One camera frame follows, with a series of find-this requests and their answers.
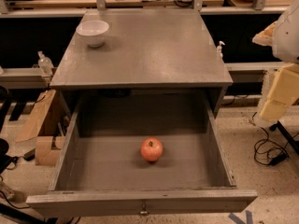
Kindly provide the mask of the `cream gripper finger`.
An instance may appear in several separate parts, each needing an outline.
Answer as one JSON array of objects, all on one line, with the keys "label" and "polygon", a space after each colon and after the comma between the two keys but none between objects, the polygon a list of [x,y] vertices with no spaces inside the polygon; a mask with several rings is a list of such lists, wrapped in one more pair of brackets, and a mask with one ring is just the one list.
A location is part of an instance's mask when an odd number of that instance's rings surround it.
[{"label": "cream gripper finger", "polygon": [[274,73],[259,115],[267,121],[279,120],[298,99],[299,65],[286,63]]},{"label": "cream gripper finger", "polygon": [[252,38],[252,42],[261,46],[272,46],[273,32],[276,28],[276,22],[272,22],[266,28],[264,28],[260,33],[256,34]]}]

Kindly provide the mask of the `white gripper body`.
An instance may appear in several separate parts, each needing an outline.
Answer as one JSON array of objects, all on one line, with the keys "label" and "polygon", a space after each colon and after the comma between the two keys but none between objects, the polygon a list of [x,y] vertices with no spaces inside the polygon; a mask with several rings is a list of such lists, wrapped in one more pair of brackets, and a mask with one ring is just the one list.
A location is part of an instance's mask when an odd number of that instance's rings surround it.
[{"label": "white gripper body", "polygon": [[299,63],[299,0],[293,0],[278,18],[272,52],[283,62]]}]

